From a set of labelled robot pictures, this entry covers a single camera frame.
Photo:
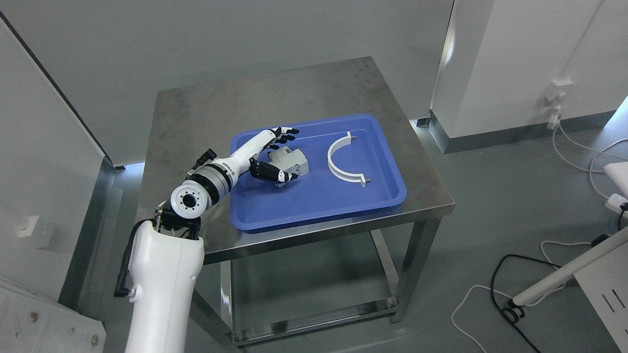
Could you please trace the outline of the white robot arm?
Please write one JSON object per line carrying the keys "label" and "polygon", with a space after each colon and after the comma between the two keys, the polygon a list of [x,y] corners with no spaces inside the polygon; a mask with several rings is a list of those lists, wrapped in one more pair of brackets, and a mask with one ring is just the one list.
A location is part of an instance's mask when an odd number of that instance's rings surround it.
{"label": "white robot arm", "polygon": [[258,152],[206,151],[155,216],[134,224],[114,296],[133,305],[127,353],[182,353],[193,291],[204,261],[201,215],[224,198]]}

